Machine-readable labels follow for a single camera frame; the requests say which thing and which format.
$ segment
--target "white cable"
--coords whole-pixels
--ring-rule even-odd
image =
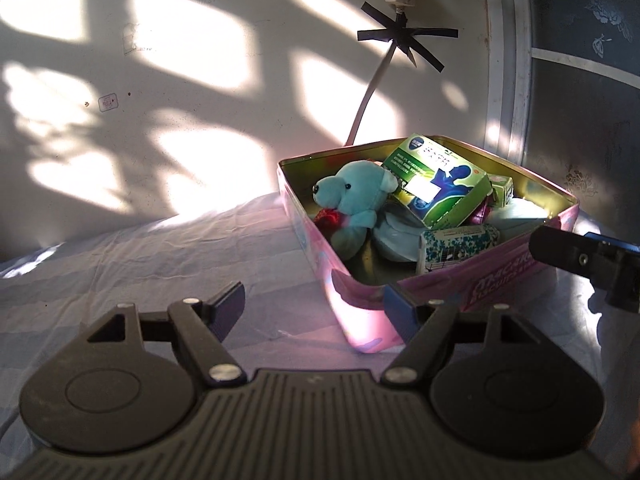
[[[358,113],[356,113],[356,118],[353,120],[353,125],[351,126],[351,131],[349,132],[349,137],[347,137],[347,141],[344,143],[345,146],[353,146],[353,143],[356,140],[356,135],[358,134],[358,128],[360,127],[360,121],[364,115],[364,110],[367,109],[367,104],[369,103],[369,99],[373,95],[373,92],[376,91],[376,88],[380,84],[382,80],[382,76],[385,75],[386,69],[389,68],[391,64],[391,58],[394,56],[394,52],[396,51],[396,42],[392,41],[389,50],[386,51],[385,57],[380,62],[376,73],[371,78],[371,82],[369,86],[367,86],[366,92],[364,92],[364,97],[362,98],[362,102],[360,103],[360,108],[358,108]]]

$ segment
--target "blue human figure on box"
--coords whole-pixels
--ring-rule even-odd
[[[431,179],[431,183],[440,188],[438,194],[433,197],[431,202],[425,202],[415,196],[411,202],[409,202],[409,209],[417,215],[418,218],[424,218],[431,206],[437,204],[440,200],[444,200],[450,196],[466,196],[473,188],[465,186],[464,184],[455,184],[455,181],[460,178],[467,178],[470,174],[471,168],[468,166],[456,166],[452,168],[449,176],[447,176],[444,170],[438,170]]]

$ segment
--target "striped bed sheet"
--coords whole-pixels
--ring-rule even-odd
[[[62,345],[117,303],[163,310],[233,280],[244,283],[246,306],[224,345],[249,374],[368,368],[378,376],[398,352],[351,349],[277,194],[38,251],[0,266],[0,476],[34,451],[18,395]],[[640,397],[640,316],[603,306],[586,280],[555,269],[505,289],[504,300],[602,384],[607,415],[592,451],[622,470]],[[148,350],[174,359],[167,344]],[[456,355],[476,350],[461,346]]]

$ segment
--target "green box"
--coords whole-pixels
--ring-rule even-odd
[[[513,179],[510,176],[489,174],[489,182],[494,188],[489,205],[504,207],[513,198]]]
[[[485,171],[428,137],[409,137],[382,165],[400,182],[396,199],[429,229],[458,227],[493,190]]]

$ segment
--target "stuffed animal ear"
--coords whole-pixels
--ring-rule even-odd
[[[389,170],[385,170],[385,174],[382,176],[380,189],[387,193],[393,193],[396,189],[398,189],[398,180]]]

